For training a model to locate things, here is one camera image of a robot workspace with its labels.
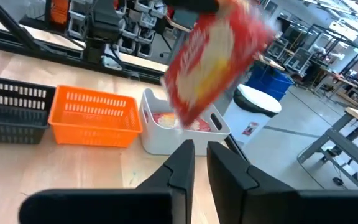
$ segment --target orange container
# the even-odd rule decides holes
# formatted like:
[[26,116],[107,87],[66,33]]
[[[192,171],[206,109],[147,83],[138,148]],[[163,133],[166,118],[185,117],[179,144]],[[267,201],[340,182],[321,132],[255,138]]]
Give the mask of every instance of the orange container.
[[136,100],[59,85],[49,123],[58,144],[128,147],[142,132]]
[[65,24],[67,22],[68,0],[52,0],[50,17],[53,22]]

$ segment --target black basket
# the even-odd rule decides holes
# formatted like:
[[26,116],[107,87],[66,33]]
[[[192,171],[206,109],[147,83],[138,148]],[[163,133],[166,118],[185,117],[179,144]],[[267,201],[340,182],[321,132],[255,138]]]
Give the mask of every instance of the black basket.
[[0,142],[38,144],[49,127],[55,90],[0,78]]

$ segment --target red label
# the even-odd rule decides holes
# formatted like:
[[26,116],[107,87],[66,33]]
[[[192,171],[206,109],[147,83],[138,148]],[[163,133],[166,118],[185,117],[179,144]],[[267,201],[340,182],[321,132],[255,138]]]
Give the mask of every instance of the red label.
[[257,128],[259,124],[256,122],[249,123],[248,127],[242,132],[242,134],[250,136]]

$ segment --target blue bin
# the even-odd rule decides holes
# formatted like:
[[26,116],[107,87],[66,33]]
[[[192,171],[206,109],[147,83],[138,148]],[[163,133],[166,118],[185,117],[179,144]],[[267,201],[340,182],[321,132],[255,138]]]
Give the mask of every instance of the blue bin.
[[294,82],[277,69],[254,67],[246,86],[267,93],[280,101]]
[[263,75],[261,82],[271,89],[285,93],[294,84],[285,74],[277,69],[268,69]]

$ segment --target chip bag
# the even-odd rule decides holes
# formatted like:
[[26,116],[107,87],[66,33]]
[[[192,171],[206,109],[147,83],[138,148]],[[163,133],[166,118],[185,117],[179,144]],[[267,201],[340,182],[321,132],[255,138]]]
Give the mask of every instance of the chip bag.
[[183,128],[193,121],[273,40],[274,31],[245,1],[228,0],[215,15],[200,15],[162,79]]

